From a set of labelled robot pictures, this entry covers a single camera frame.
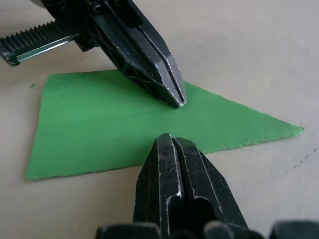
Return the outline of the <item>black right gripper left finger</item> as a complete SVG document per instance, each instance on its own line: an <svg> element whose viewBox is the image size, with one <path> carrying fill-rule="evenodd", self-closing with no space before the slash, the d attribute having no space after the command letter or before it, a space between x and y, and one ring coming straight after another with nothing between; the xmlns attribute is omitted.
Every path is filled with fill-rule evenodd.
<svg viewBox="0 0 319 239"><path fill-rule="evenodd" d="M155 139L139 173L133 221L155 223L161 233L181 225L182 179L177 149L170 134Z"/></svg>

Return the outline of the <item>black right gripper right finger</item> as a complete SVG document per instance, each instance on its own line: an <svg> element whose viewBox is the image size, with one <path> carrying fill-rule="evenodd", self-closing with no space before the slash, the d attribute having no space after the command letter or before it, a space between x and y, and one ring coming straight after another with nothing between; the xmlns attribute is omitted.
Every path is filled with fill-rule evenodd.
<svg viewBox="0 0 319 239"><path fill-rule="evenodd" d="M190 140L173 139L177 149L185 216L189 226L201 232L210 221L248 226L223 175Z"/></svg>

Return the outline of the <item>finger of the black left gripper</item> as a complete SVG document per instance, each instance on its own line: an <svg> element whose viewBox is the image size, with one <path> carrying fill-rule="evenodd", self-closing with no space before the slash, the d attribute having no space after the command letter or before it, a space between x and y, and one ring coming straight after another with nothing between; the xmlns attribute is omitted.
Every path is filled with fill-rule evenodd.
<svg viewBox="0 0 319 239"><path fill-rule="evenodd" d="M179 67L164 39L131 0L108 0L124 28L129 49L123 50L125 74L149 95L170 106L184 106L186 90Z"/></svg>
<svg viewBox="0 0 319 239"><path fill-rule="evenodd" d="M101 48L116 67L149 95L173 108L184 105L184 83L175 58L152 24L136 10L129 26L113 10L92 18Z"/></svg>

